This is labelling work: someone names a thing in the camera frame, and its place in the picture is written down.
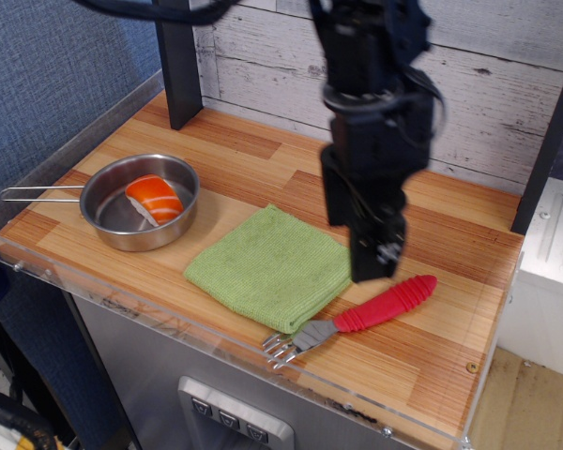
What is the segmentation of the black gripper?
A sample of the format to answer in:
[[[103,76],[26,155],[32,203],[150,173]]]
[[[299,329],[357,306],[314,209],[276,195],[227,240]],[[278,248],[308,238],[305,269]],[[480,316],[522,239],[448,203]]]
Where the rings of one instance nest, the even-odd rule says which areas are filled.
[[[403,184],[425,169],[434,98],[422,91],[349,96],[326,86],[332,144],[320,155],[331,226],[350,229],[351,279],[392,278],[402,257]]]

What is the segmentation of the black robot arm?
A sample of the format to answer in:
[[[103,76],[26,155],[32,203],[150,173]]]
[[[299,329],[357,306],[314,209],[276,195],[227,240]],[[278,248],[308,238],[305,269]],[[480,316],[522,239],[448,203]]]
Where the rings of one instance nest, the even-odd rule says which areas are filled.
[[[443,98],[412,62],[430,48],[416,1],[310,3],[327,62],[332,143],[321,153],[327,218],[350,237],[351,279],[394,275],[403,253],[403,184],[427,168]]]

